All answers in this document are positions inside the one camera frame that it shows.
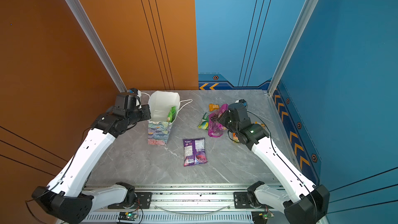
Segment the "magenta grape candy bag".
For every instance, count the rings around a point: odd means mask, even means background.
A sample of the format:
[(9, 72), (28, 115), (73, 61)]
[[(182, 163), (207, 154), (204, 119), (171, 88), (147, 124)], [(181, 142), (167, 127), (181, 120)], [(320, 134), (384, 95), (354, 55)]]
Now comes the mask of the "magenta grape candy bag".
[(228, 104), (219, 105), (209, 115), (208, 135), (212, 138), (219, 138), (224, 134), (225, 127), (219, 122), (222, 114), (228, 110)]

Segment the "floral white paper bag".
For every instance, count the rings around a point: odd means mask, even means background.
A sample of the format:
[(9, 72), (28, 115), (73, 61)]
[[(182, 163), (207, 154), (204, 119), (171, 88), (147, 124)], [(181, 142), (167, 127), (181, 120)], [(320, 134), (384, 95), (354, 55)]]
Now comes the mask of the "floral white paper bag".
[[(149, 96), (148, 104), (151, 112), (151, 118), (148, 120), (148, 144), (165, 146), (179, 112), (193, 100), (181, 100), (177, 92), (156, 91), (144, 94)], [(177, 107), (178, 113), (174, 122), (169, 123), (167, 116), (172, 106)]]

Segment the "large green chips bag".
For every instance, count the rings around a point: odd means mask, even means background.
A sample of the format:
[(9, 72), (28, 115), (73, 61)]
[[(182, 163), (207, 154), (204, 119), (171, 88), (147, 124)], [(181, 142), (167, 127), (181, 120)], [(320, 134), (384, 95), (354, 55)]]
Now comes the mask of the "large green chips bag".
[(174, 122), (176, 116), (177, 116), (178, 110), (176, 106), (172, 106), (170, 109), (170, 112), (167, 116), (167, 122), (172, 123)]

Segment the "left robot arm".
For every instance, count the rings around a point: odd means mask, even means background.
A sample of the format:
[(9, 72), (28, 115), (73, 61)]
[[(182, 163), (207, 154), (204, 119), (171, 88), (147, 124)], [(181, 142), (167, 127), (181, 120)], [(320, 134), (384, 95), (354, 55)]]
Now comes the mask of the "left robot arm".
[(110, 205), (136, 205), (135, 187), (119, 182), (112, 186), (85, 190), (87, 179), (107, 148), (138, 122), (150, 119), (149, 105), (141, 103), (142, 93), (133, 88), (119, 93), (115, 104), (100, 114), (84, 136), (71, 160), (45, 187), (32, 193), (47, 214), (68, 224), (81, 223), (91, 212)]

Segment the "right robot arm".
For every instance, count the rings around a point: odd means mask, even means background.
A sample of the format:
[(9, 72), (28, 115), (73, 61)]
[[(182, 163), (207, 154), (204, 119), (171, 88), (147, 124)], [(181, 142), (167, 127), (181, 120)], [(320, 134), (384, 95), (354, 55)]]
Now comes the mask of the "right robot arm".
[(247, 188), (247, 199), (254, 208), (271, 206), (284, 213), (291, 224), (315, 224), (328, 212), (330, 192), (304, 176), (279, 150), (265, 124), (251, 122), (244, 100), (227, 107), (224, 113), (210, 117), (258, 156), (277, 177), (283, 190), (258, 181)]

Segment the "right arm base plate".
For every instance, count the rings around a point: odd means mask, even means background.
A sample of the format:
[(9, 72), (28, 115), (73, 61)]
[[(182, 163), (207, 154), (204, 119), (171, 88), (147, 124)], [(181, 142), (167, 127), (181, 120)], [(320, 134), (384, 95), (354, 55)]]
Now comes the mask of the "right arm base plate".
[(244, 208), (258, 208), (261, 207), (255, 198), (254, 193), (251, 192), (234, 192), (234, 207), (236, 209)]

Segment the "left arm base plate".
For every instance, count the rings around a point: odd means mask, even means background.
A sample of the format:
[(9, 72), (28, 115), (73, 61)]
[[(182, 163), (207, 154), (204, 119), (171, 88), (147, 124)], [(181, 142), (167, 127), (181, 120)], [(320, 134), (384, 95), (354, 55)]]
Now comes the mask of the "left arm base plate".
[(152, 200), (152, 192), (138, 192), (136, 193), (135, 202), (124, 206), (125, 209), (150, 209)]

